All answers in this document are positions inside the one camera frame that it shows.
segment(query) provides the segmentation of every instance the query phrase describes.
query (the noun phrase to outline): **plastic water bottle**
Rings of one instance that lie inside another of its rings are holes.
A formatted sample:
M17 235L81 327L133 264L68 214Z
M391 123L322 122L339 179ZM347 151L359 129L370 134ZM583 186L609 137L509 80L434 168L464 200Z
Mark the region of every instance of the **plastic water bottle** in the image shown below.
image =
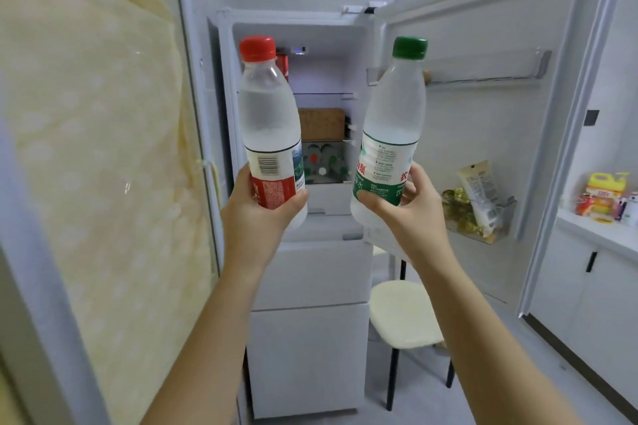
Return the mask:
M359 190L399 205L426 117L426 85L422 60L427 41L400 36L394 40L392 63L372 91L363 123L363 141L350 201L352 216L365 227L385 227L357 199Z
M292 90L275 64L272 37L255 35L239 43L246 65L239 86L239 122L259 204L275 209L306 187L301 124ZM307 205L288 229L306 219Z

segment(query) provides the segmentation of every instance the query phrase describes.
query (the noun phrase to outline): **refrigerator door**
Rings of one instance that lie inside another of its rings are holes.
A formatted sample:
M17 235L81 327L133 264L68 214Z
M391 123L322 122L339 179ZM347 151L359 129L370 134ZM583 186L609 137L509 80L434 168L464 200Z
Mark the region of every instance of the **refrigerator door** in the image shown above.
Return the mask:
M504 240L451 234L479 288L513 307L535 281L616 1L395 0L375 13L371 84L396 36L429 41L415 160L435 187L460 187L457 170L487 159L501 200L518 201ZM368 239L399 253L387 232Z

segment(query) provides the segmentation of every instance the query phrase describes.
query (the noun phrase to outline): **yellow container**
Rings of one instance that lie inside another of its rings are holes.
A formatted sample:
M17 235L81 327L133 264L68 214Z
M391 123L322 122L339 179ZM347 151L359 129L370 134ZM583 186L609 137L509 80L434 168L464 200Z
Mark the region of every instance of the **yellow container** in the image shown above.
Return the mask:
M593 213L609 214L614 207L616 199L622 197L627 186L629 172L592 173L585 192L595 198L591 209Z

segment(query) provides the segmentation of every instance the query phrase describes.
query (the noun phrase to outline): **yellow curtain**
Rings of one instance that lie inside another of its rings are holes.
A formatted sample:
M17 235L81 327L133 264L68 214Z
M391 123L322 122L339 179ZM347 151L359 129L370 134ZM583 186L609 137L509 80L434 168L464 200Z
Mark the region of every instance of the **yellow curtain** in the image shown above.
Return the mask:
M0 424L27 425L2 370L0 370Z
M0 91L109 413L136 424L212 282L171 13L160 0L0 0Z

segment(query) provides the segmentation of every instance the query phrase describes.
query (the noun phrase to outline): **green bottle cap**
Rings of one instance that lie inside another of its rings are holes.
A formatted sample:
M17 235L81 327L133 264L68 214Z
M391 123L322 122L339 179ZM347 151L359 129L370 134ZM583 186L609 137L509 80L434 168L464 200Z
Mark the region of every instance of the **green bottle cap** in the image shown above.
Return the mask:
M421 61L426 57L427 40L400 35L394 40L392 57Z

